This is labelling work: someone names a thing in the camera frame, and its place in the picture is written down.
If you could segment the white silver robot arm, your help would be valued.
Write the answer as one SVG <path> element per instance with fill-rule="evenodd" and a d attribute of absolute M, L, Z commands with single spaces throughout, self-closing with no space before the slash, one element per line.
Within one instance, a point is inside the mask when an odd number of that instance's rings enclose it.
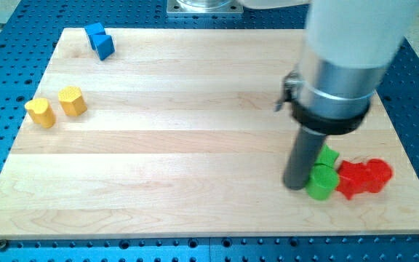
<path fill-rule="evenodd" d="M 285 100 L 303 130 L 355 130 L 394 59 L 419 0 L 311 0 L 300 61 Z"/>

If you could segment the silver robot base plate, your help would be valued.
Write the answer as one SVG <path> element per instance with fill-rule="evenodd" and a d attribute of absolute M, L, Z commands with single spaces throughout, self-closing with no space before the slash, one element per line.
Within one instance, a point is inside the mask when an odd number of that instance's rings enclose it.
<path fill-rule="evenodd" d="M 167 14 L 172 15 L 241 14 L 243 11 L 236 0 L 167 0 Z"/>

